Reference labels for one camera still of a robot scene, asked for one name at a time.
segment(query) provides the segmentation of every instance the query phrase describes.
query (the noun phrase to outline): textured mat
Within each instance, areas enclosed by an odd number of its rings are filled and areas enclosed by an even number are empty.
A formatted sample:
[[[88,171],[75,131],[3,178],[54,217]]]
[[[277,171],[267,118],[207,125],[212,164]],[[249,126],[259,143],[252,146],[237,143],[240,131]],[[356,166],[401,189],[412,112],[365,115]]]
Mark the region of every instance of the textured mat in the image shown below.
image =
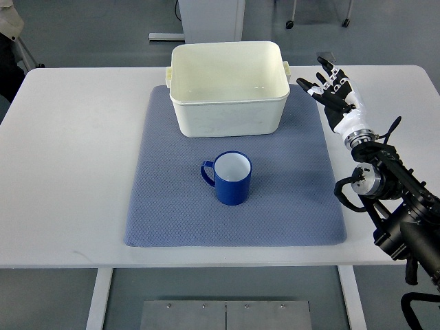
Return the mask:
[[[238,150],[252,161],[250,196],[217,201],[204,160]],[[315,101],[291,85],[269,135],[185,137],[169,89],[151,92],[126,222],[130,246],[334,245],[346,230]]]

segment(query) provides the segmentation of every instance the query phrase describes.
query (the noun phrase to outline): grey floor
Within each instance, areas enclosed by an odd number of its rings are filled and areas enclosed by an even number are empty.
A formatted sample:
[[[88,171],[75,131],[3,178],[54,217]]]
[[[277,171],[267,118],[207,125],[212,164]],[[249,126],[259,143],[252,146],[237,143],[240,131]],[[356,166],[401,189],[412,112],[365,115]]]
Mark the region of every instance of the grey floor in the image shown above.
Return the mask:
[[[149,42],[148,35],[182,33],[174,3],[175,0],[15,1],[26,23],[22,38],[37,61],[47,67],[170,65],[171,52],[181,43]],[[348,0],[298,1],[295,26],[286,30],[292,0],[277,0],[276,5],[273,0],[248,0],[243,40],[278,43],[283,59],[290,65],[315,65],[318,52],[332,52],[340,65],[419,65],[440,90],[440,1],[357,0],[351,24],[343,28],[341,23],[348,3]],[[8,106],[0,98],[0,120]],[[120,325],[119,329],[136,329],[139,304],[144,298],[233,296],[225,291],[224,283],[237,283],[243,272],[246,281],[241,278],[238,283],[245,283],[245,287],[236,296],[255,299],[296,296],[295,285],[286,285],[286,278],[295,278],[302,269],[232,268],[223,270],[222,281],[205,281],[205,286],[190,291],[209,271],[191,270],[192,280],[185,282],[190,283],[187,289],[179,287],[175,280],[182,274],[188,275],[182,269],[167,270],[166,278],[171,284],[164,281],[160,270],[138,269],[137,274],[123,269],[115,272],[106,329],[116,329],[116,325]],[[421,284],[415,288],[404,284],[403,273],[403,267],[396,265],[355,267],[369,330],[409,329],[399,312],[400,296],[414,290],[435,293],[423,271],[419,275]],[[90,269],[0,270],[0,329],[84,329],[95,274]],[[262,278],[271,281],[261,286]],[[135,285],[143,285],[143,289],[136,291],[139,286]],[[130,306],[136,306],[137,311],[131,311]],[[427,329],[438,329],[432,325],[440,324],[439,308],[434,307],[432,313],[428,307],[421,307],[419,312],[430,323]],[[332,317],[336,319],[332,326],[344,329],[347,325],[345,316]],[[313,320],[314,329],[336,329],[331,325],[326,327],[325,322],[319,316]]]

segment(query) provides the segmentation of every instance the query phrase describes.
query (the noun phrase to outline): robotic hand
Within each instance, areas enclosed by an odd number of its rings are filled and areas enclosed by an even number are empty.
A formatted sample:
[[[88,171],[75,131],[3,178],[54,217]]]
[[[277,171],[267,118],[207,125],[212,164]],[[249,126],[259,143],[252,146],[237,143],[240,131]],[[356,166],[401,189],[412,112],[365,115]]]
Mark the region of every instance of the robotic hand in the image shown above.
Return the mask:
[[[319,72],[316,74],[322,87],[303,78],[296,82],[325,106],[324,112],[331,130],[342,136],[349,150],[361,141],[375,140],[374,132],[365,121],[366,109],[355,84],[341,69],[324,58],[318,57],[318,62],[329,75],[327,80]]]
[[[324,111],[333,132],[342,136],[351,155],[359,162],[352,176],[335,185],[335,195],[343,205],[355,212],[368,212],[376,226],[375,244],[394,260],[406,259],[406,282],[417,284],[417,265],[430,275],[440,291],[440,199],[425,189],[425,182],[413,177],[393,146],[387,145],[400,117],[383,136],[378,136],[365,122],[366,109],[359,92],[346,74],[329,61],[319,57],[329,75],[316,77],[320,87],[303,78],[296,82]],[[385,138],[384,143],[376,140]],[[354,206],[342,193],[351,184],[363,207]],[[393,212],[381,200],[403,199]]]

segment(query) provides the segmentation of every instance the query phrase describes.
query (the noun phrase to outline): black cable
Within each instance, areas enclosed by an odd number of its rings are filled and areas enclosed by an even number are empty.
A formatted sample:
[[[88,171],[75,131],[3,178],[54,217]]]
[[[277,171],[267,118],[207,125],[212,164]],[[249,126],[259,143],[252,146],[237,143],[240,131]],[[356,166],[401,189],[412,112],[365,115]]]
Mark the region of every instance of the black cable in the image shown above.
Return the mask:
[[[176,0],[176,4],[174,5],[174,15],[176,15],[177,19],[182,22],[182,19],[177,16],[177,4],[179,3],[179,0]]]
[[[409,292],[401,297],[400,305],[401,310],[404,313],[406,322],[412,330],[423,330],[421,328],[419,320],[417,319],[413,309],[411,308],[410,304],[413,300],[426,301],[429,303],[440,303],[440,296],[434,294],[420,294],[417,292]]]

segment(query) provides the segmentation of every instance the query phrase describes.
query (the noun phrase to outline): table leg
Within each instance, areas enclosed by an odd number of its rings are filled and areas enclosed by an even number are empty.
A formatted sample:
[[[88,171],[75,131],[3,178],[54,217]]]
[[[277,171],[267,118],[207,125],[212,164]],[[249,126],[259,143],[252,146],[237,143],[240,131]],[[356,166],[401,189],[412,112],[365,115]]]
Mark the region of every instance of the table leg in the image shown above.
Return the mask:
[[[98,268],[86,330],[102,330],[113,268]]]
[[[344,294],[346,314],[349,317],[350,329],[366,330],[364,312],[362,311],[353,266],[338,266],[338,271],[342,293]]]

